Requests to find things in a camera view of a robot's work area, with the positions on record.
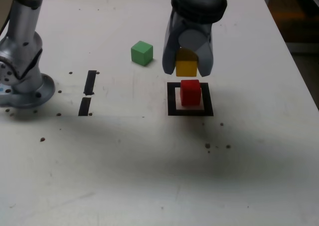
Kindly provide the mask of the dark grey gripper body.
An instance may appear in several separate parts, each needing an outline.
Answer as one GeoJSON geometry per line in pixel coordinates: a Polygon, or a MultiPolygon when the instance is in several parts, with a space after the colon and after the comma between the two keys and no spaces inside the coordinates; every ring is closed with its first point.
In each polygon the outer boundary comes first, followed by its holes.
{"type": "Polygon", "coordinates": [[[212,24],[200,24],[196,22],[192,22],[182,16],[177,16],[177,24],[180,33],[184,33],[186,30],[195,30],[198,32],[201,32],[202,34],[206,36],[211,35],[211,30],[212,30],[212,24]]]}

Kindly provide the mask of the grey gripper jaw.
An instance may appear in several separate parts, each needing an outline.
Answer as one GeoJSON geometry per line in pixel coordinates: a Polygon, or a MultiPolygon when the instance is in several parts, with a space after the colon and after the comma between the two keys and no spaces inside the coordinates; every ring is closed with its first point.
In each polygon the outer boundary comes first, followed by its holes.
{"type": "Polygon", "coordinates": [[[186,29],[185,19],[172,10],[165,32],[162,54],[162,67],[166,74],[173,74],[175,70],[176,53],[180,49],[179,37],[186,29]]]}
{"type": "Polygon", "coordinates": [[[214,62],[211,35],[193,32],[192,36],[191,50],[197,55],[199,74],[202,77],[209,76],[214,62]]]}

